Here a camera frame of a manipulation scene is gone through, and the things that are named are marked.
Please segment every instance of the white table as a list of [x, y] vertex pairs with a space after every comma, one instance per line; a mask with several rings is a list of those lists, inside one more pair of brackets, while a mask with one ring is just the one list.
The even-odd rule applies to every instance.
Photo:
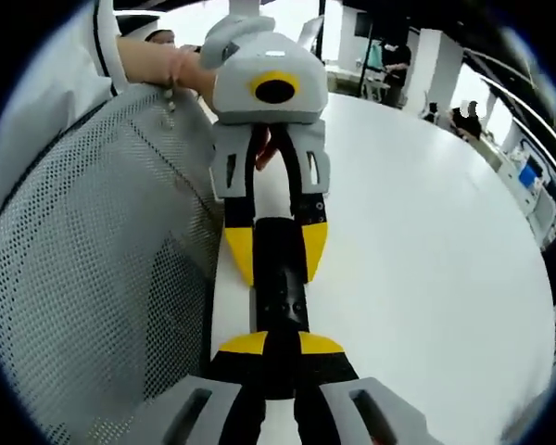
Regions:
[[[330, 95], [329, 235], [311, 331], [343, 345], [448, 445], [490, 445], [550, 380], [550, 285], [527, 221], [462, 140], [392, 108]], [[284, 164], [255, 177], [257, 213], [288, 216]], [[223, 239], [212, 350], [248, 333], [249, 291]], [[270, 402], [259, 444], [300, 443]]]

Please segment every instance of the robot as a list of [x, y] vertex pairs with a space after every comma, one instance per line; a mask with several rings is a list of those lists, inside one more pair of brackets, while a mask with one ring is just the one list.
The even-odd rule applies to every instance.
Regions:
[[[273, 29], [268, 17], [228, 16], [200, 50], [202, 65], [218, 73], [210, 172], [226, 238], [255, 292], [255, 332], [222, 345], [203, 377], [141, 406], [121, 443], [253, 445], [266, 401], [294, 399], [305, 445], [436, 445], [418, 410], [376, 379], [360, 379], [340, 345], [310, 332], [305, 286], [327, 237], [327, 78], [320, 60]], [[268, 131], [288, 171], [292, 219], [254, 223], [254, 163]]]

